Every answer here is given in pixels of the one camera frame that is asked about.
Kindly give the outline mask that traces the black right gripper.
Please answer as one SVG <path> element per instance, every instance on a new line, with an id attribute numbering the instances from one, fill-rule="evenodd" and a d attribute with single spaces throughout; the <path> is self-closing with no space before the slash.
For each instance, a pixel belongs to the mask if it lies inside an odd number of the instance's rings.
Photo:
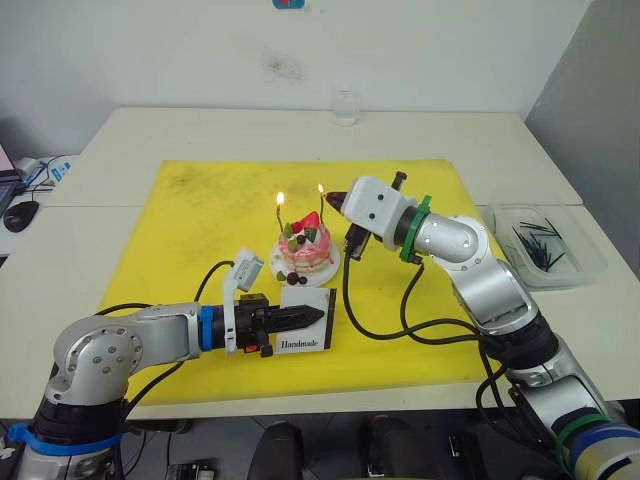
<path id="1" fill-rule="evenodd" d="M 344 191 L 327 192 L 324 195 L 328 204 L 340 215 L 344 214 L 344 202 L 347 193 Z M 360 261 L 371 238 L 371 232 L 352 223 L 344 238 L 344 256 L 346 260 Z"/>

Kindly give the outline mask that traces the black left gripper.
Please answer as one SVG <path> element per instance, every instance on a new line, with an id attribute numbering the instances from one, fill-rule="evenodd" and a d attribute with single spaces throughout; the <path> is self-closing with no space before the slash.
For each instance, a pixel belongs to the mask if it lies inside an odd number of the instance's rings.
<path id="1" fill-rule="evenodd" d="M 325 312 L 309 305 L 270 306 L 264 294 L 241 295 L 234 309 L 236 347 L 245 354 L 274 355 L 269 334 L 305 329 Z"/>

